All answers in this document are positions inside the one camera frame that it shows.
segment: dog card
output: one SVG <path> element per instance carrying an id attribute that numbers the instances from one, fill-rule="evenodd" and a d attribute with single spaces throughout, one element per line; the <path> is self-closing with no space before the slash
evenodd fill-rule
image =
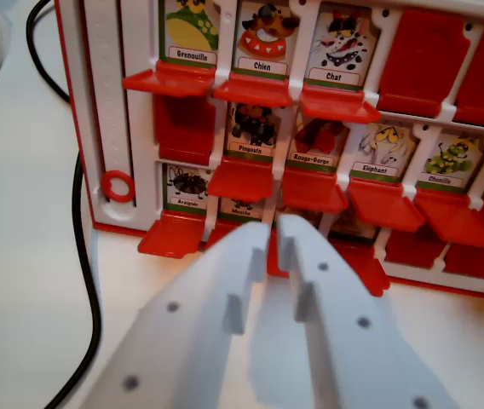
<path id="1" fill-rule="evenodd" d="M 379 34 L 371 22 L 371 9 L 322 3 L 305 82 L 322 87 L 362 89 Z"/>
<path id="2" fill-rule="evenodd" d="M 289 77 L 299 18 L 290 11 L 287 0 L 274 4 L 242 0 L 236 26 L 235 72 L 274 79 Z"/>
<path id="3" fill-rule="evenodd" d="M 271 108 L 230 103 L 225 154 L 272 162 L 279 123 Z"/>
<path id="4" fill-rule="evenodd" d="M 410 124 L 395 121 L 369 124 L 358 146 L 350 175 L 399 183 L 417 144 Z"/>
<path id="5" fill-rule="evenodd" d="M 212 175 L 211 170 L 163 164 L 164 209 L 205 215 Z"/>
<path id="6" fill-rule="evenodd" d="M 469 132 L 443 132 L 418 178 L 417 187 L 466 193 L 484 159 L 484 138 Z"/>
<path id="7" fill-rule="evenodd" d="M 220 14 L 212 0 L 158 0 L 158 7 L 160 59 L 215 66 Z"/>
<path id="8" fill-rule="evenodd" d="M 342 122 L 311 118 L 297 109 L 288 166 L 332 173 L 337 170 L 349 129 Z"/>

